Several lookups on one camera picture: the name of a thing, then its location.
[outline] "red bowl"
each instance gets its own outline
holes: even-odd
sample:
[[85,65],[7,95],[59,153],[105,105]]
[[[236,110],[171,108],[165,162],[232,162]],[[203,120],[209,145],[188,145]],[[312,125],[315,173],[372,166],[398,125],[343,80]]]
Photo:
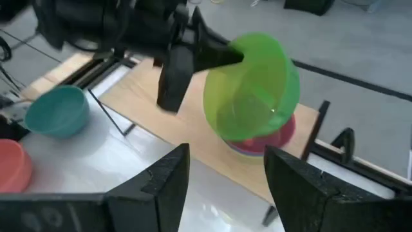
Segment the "red bowl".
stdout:
[[279,131],[270,135],[255,137],[244,141],[226,141],[231,148],[244,155],[262,156],[265,152],[265,146],[271,145],[277,148],[283,147],[292,138],[296,127],[295,115],[292,115],[289,121],[281,127]]
[[0,139],[0,193],[25,190],[32,170],[32,160],[18,142]]

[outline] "green bowl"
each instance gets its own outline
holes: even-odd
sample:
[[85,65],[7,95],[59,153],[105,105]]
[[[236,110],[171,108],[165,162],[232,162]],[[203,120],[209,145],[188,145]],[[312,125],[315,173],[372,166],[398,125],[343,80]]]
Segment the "green bowl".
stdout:
[[241,63],[211,70],[203,92],[205,116],[223,139],[237,141],[277,131],[299,101],[299,74],[277,40],[262,33],[242,35],[230,45]]
[[24,122],[34,133],[65,139],[87,124],[89,111],[89,102],[80,88],[60,86],[33,102]]

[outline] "wooden table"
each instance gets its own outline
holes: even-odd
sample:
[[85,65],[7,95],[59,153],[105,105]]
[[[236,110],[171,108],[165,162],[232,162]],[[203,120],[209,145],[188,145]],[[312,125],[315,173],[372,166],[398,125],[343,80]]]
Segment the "wooden table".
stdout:
[[[35,81],[22,94],[29,99],[37,98],[64,81],[67,76],[90,59],[91,57],[87,55],[74,55],[43,78]],[[177,115],[165,113],[156,106],[159,74],[160,69],[153,68],[152,60],[144,60],[106,92],[100,100],[135,124],[171,144],[178,145],[188,142],[191,145],[193,157],[257,196],[273,203],[262,159],[243,158],[229,148],[207,124],[202,106],[203,86],[207,72],[198,73],[193,77]],[[315,143],[315,137],[319,131],[322,121],[320,116],[324,115],[299,104],[295,110],[295,134],[283,149],[300,159],[307,158],[310,152],[309,143]],[[336,153],[343,153],[343,150],[331,147],[325,142],[317,140],[316,145],[318,144]],[[354,160],[399,182],[411,184],[405,178],[358,157],[354,157]]]

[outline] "teal bowl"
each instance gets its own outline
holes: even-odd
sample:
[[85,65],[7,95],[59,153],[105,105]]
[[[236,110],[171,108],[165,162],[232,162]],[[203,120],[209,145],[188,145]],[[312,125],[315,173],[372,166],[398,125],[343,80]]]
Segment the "teal bowl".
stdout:
[[24,122],[34,133],[66,139],[87,124],[89,113],[89,102],[80,88],[60,86],[33,102]]

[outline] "gray floor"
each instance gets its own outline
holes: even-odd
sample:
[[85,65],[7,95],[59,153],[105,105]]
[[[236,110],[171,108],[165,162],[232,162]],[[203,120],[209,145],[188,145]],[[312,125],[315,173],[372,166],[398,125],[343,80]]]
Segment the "gray floor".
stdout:
[[[264,31],[278,38],[294,59],[412,93],[412,1],[386,1],[367,14],[339,0],[323,17],[284,10],[282,1],[225,0],[221,5],[203,0],[200,8],[210,27],[229,39],[249,31]],[[11,45],[34,33],[31,10],[0,31]],[[50,48],[41,37],[14,52],[5,69],[30,84],[69,57]],[[324,100],[332,104],[319,138],[330,142],[342,129],[356,132],[355,155],[406,176],[412,121],[412,103],[300,70],[301,103],[313,108]],[[0,91],[6,86],[0,82]]]

